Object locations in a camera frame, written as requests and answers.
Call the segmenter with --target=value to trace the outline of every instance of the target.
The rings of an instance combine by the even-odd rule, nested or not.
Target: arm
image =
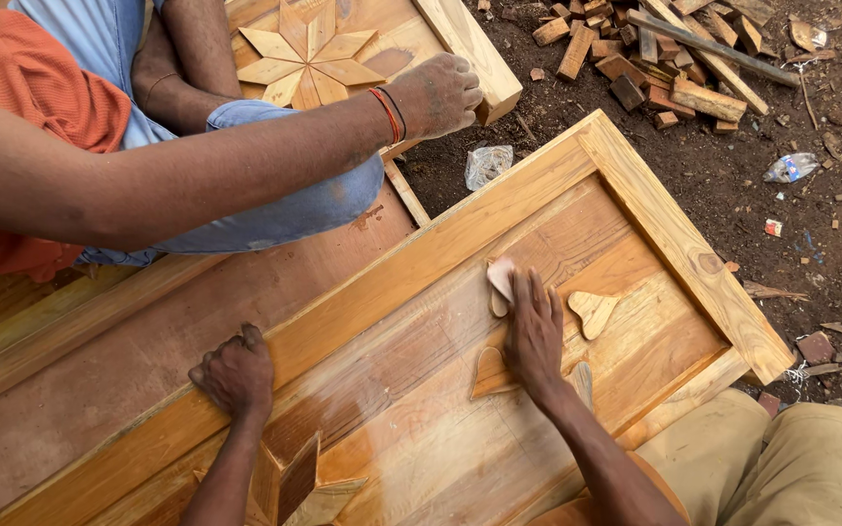
[[[242,526],[252,466],[271,415],[274,370],[262,333],[243,324],[241,337],[234,336],[206,353],[203,363],[188,376],[232,416],[232,423],[181,517],[181,526]]]
[[[574,453],[580,473],[608,520],[642,526],[687,523],[655,484],[626,456],[560,375],[563,311],[554,287],[516,270],[514,319],[506,345],[509,367]]]
[[[469,68],[440,54],[392,82],[406,138],[474,121],[482,92]],[[105,154],[76,149],[0,110],[0,229],[137,250],[344,173],[391,141],[371,94]]]

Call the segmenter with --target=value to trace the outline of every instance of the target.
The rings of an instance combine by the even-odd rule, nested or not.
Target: soil
[[[532,31],[540,25],[537,18],[547,15],[550,3],[536,8],[531,2],[494,0],[492,20],[476,10],[475,0],[465,3],[515,72],[523,91],[516,110],[494,125],[474,126],[428,140],[405,154],[402,171],[432,217],[471,193],[463,178],[468,150],[484,141],[488,145],[509,144],[518,161],[601,108],[718,255],[740,266],[737,278],[809,295],[810,302],[781,298],[759,301],[760,309],[784,341],[796,349],[795,340],[820,330],[820,323],[842,321],[842,201],[835,198],[842,195],[842,161],[828,154],[822,139],[825,132],[830,132],[842,142],[842,2],[772,0],[777,15],[765,26],[766,41],[782,57],[801,54],[787,34],[789,14],[814,20],[829,31],[827,47],[836,50],[837,58],[804,69],[811,107],[821,129],[814,129],[800,89],[743,72],[743,80],[771,111],[764,117],[747,113],[739,131],[723,136],[714,135],[710,131],[712,120],[701,115],[657,131],[651,112],[625,112],[609,92],[609,80],[593,66],[583,66],[575,82],[556,79],[554,73],[568,39],[544,48],[532,39]],[[517,20],[500,18],[505,6],[517,7]],[[778,60],[776,66],[783,62]],[[545,79],[532,81],[529,73],[533,67],[543,68]],[[537,140],[528,137],[516,114]],[[777,123],[783,116],[788,118],[787,126]],[[775,160],[796,151],[813,152],[819,161],[832,159],[834,165],[790,185],[763,183],[762,175]],[[779,192],[784,199],[777,198]],[[766,219],[784,224],[780,239],[764,233]],[[838,229],[832,228],[835,219]],[[817,253],[820,262],[814,258]],[[802,257],[809,263],[802,264]],[[842,334],[826,332],[837,352],[842,353]],[[744,389],[758,394],[755,388]],[[839,404],[842,372],[816,376],[801,385],[776,382],[765,390],[784,404],[799,400]]]

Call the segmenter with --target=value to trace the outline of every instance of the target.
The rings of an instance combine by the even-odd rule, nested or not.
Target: knee
[[[365,163],[334,178],[330,196],[340,225],[355,221],[379,195],[385,170],[378,154]]]

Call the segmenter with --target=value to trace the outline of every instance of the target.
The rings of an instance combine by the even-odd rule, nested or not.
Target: light blue jeans
[[[154,2],[160,11],[164,0]],[[80,68],[112,82],[132,99],[130,69],[145,22],[145,0],[12,0],[8,6],[28,15],[60,41]],[[210,114],[207,131],[278,119],[294,112],[263,100],[236,100]],[[132,101],[122,149],[176,138]],[[158,252],[228,254],[286,244],[355,220],[378,195],[383,174],[382,160],[374,155],[344,174],[145,250],[125,253],[88,246],[77,263],[142,267]]]

